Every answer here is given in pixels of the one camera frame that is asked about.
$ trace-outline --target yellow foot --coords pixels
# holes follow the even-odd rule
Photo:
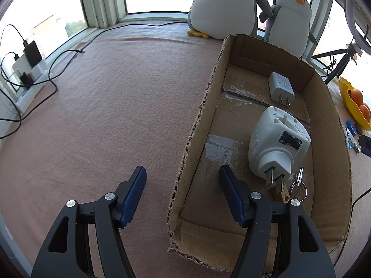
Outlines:
[[[188,30],[187,34],[194,35],[196,37],[203,37],[203,38],[208,38],[209,37],[206,33],[202,33],[200,31],[196,31],[196,30]]]

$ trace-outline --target yellow bowl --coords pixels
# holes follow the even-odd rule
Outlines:
[[[349,113],[352,114],[355,121],[357,121],[359,126],[365,129],[366,131],[371,131],[371,124],[367,122],[365,117],[363,117],[363,114],[359,110],[358,105],[350,98],[348,94],[348,90],[354,89],[352,87],[352,84],[349,81],[347,81],[345,78],[340,76],[339,77],[339,89],[340,89],[341,98],[343,99],[346,108],[348,109]]]

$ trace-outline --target blue gripper pad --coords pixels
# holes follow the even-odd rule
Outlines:
[[[219,171],[219,183],[223,189],[233,219],[238,222],[241,227],[246,227],[247,219],[243,213],[242,200],[223,166]]]
[[[139,204],[140,197],[142,196],[144,186],[147,182],[147,171],[144,167],[138,173],[135,181],[131,185],[131,188],[123,202],[122,216],[120,220],[121,227],[124,228],[126,225],[133,220],[135,211]]]

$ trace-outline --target penguin beak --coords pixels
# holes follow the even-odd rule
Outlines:
[[[299,3],[300,5],[304,5],[305,4],[305,1],[304,0],[295,0],[296,3]]]

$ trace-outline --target tree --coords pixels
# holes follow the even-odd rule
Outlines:
[[[83,21],[77,21],[72,23],[66,23],[66,32],[68,37],[74,36],[76,33],[79,33],[81,30],[86,28],[86,24]]]

